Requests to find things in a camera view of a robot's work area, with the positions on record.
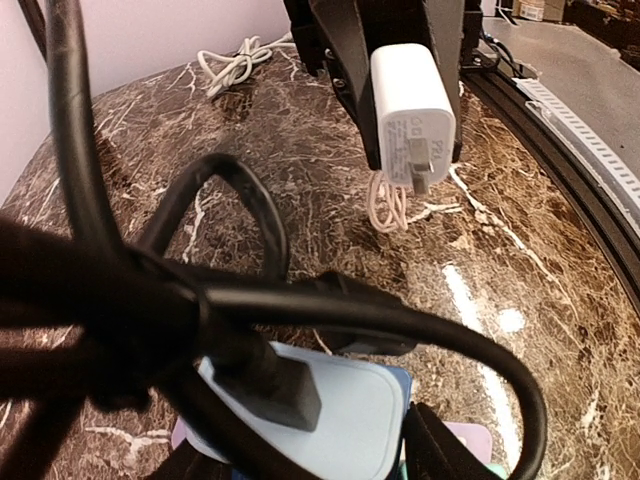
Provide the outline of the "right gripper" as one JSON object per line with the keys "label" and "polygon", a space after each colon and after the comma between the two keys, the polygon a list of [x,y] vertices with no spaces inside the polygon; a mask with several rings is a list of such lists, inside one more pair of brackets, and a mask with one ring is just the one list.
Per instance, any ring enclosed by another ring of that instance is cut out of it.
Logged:
{"label": "right gripper", "polygon": [[459,70],[471,63],[479,43],[480,1],[286,1],[284,6],[300,59],[314,77],[329,69],[370,168],[381,165],[368,51],[387,44],[422,43],[431,50],[456,121],[452,161],[459,160]]}

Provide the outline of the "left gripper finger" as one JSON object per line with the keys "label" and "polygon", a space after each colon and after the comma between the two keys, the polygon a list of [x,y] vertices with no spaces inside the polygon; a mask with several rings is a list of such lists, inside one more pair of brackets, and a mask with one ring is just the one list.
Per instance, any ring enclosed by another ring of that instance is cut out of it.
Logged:
{"label": "left gripper finger", "polygon": [[403,423],[409,479],[498,480],[424,403],[410,404]]}

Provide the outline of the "purple power strip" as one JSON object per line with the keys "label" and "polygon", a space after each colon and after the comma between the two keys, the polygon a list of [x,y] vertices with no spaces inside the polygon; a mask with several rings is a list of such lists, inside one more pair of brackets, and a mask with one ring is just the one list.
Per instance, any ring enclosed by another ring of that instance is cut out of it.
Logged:
{"label": "purple power strip", "polygon": [[[446,428],[457,438],[457,440],[481,463],[486,467],[491,464],[492,458],[492,439],[489,431],[476,424],[446,422]],[[173,449],[177,449],[182,443],[186,442],[197,452],[218,462],[226,464],[227,461],[212,447],[201,440],[190,428],[179,418],[176,421],[173,432],[171,434],[171,445]]]}

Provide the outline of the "light blue charger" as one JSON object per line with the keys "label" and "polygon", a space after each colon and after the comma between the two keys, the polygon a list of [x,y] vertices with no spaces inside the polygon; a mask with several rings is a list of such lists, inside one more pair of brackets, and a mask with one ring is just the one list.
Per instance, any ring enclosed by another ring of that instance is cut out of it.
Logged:
{"label": "light blue charger", "polygon": [[[336,355],[330,356],[320,351],[294,347],[278,342],[273,343],[272,348],[279,357],[279,363],[282,370],[286,373],[292,374],[294,381],[298,384],[296,387],[291,387],[285,390],[279,399],[258,401],[244,397],[239,392],[226,388],[225,385],[222,384],[221,378],[217,374],[213,361],[210,358],[204,358],[198,368],[199,375],[206,382],[209,389],[213,393],[217,394],[224,405],[249,428],[251,428],[251,426],[243,421],[229,405],[231,401],[238,402],[242,407],[246,408],[249,413],[262,420],[304,432],[315,431],[322,409],[322,401],[312,371],[312,368],[316,365],[320,367],[325,365],[350,367],[362,364],[372,364],[388,368],[398,368],[362,360],[352,360]],[[281,453],[267,440],[264,438],[262,439],[272,448]]]}

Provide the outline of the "dark blue cube socket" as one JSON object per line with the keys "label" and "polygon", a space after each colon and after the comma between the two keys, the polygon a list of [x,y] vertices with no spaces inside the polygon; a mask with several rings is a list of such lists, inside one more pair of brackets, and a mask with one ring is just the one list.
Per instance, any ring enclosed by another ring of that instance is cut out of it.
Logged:
{"label": "dark blue cube socket", "polygon": [[262,420],[229,405],[262,438],[321,479],[386,479],[397,469],[411,379],[398,368],[362,364],[312,368],[322,409],[313,432]]}

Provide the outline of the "white charger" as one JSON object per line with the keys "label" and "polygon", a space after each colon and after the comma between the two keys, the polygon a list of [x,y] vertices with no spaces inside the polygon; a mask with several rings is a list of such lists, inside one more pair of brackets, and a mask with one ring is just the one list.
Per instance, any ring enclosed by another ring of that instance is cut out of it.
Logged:
{"label": "white charger", "polygon": [[395,187],[425,195],[452,162],[456,118],[431,51],[405,43],[370,58],[380,165]]}

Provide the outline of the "teal charger plug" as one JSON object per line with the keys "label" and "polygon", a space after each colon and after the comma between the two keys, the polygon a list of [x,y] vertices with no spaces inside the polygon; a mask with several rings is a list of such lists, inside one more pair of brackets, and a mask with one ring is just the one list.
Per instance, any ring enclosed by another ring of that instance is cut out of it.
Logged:
{"label": "teal charger plug", "polygon": [[499,477],[500,479],[506,479],[507,478],[507,472],[506,470],[499,464],[487,464],[486,468],[491,471],[493,474],[495,474],[497,477]]}

